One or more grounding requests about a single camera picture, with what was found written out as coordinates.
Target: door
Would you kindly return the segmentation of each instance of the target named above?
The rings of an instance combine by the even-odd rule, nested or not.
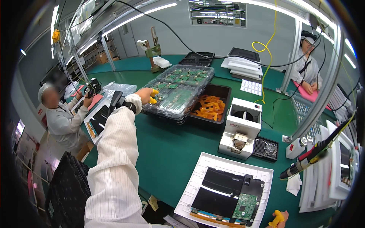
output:
[[[137,44],[133,37],[131,24],[127,23],[118,28],[120,38],[122,39],[124,49],[126,51],[127,58],[139,56],[137,50]]]

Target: hand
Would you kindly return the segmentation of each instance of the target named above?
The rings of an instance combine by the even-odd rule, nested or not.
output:
[[[151,89],[151,88],[142,88],[142,89],[138,90],[137,92],[135,92],[135,94],[137,94],[138,96],[141,97],[141,101],[142,101],[142,105],[143,105],[143,104],[147,104],[150,102],[152,92],[153,92],[153,89]]]
[[[304,90],[309,94],[309,95],[312,95],[313,94],[313,89],[311,87],[311,85],[307,82],[303,82],[302,83],[302,86],[304,88]]]
[[[76,99],[79,101],[81,98],[82,98],[82,92],[81,92],[81,91],[79,91],[79,92],[77,92],[77,94],[76,94]]]
[[[288,220],[289,218],[289,213],[286,210],[285,212],[281,211],[281,214],[284,216],[284,222],[280,222],[277,224],[277,228],[284,228],[285,227],[285,222]]]
[[[87,93],[85,95],[85,99],[84,99],[84,106],[87,107],[87,108],[91,105],[92,100],[94,99],[94,96],[92,96],[90,98],[87,98],[88,95],[89,95],[89,93]]]
[[[312,83],[312,91],[317,90],[318,84],[316,82]]]

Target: pink foam pad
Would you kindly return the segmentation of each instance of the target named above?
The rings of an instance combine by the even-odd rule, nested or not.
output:
[[[85,85],[80,85],[79,87],[78,87],[78,89],[77,89],[77,92],[79,92],[83,87],[84,87]]]
[[[94,105],[96,105],[96,103],[98,103],[102,98],[103,96],[101,94],[95,95],[92,99],[91,105],[88,107],[88,110],[90,111],[90,109],[92,109],[92,107],[94,107]]]
[[[299,86],[298,83],[296,83],[294,81],[293,81],[293,83],[294,83],[294,85],[296,87]],[[303,86],[299,86],[298,91],[299,91],[299,93],[300,93],[300,95],[301,95],[302,98],[304,98],[304,99],[306,99],[306,100],[308,100],[310,102],[315,102],[316,99],[317,99],[317,97],[318,97],[318,91],[317,90],[313,91],[313,94],[312,95],[309,95],[306,92],[306,90],[303,88]],[[331,108],[328,105],[326,106],[326,108],[331,111]]]

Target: woman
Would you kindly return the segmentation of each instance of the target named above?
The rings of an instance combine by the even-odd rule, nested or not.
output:
[[[312,95],[313,91],[320,89],[323,81],[319,74],[317,61],[310,55],[315,48],[315,45],[312,44],[314,44],[316,39],[317,37],[308,31],[303,30],[301,32],[297,59],[309,51],[303,58],[294,63],[294,68],[290,75],[291,79],[298,84],[303,81],[302,86],[309,95]]]
[[[93,97],[85,98],[84,105],[80,107],[75,116],[70,111],[81,97],[81,94],[78,93],[70,103],[63,104],[59,101],[59,93],[46,83],[38,92],[38,100],[47,108],[47,126],[50,134],[73,156],[76,156],[88,141],[88,137],[80,129],[80,125],[84,121]]]

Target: cardboard box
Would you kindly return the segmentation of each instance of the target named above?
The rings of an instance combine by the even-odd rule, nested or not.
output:
[[[94,144],[92,142],[88,141],[85,143],[85,145],[81,148],[81,150],[77,153],[75,156],[77,160],[82,161],[83,157],[92,150],[94,147]]]
[[[104,63],[107,63],[108,62],[108,57],[107,57],[107,54],[105,52],[99,54],[96,56],[96,60],[101,63],[101,64],[104,64]]]

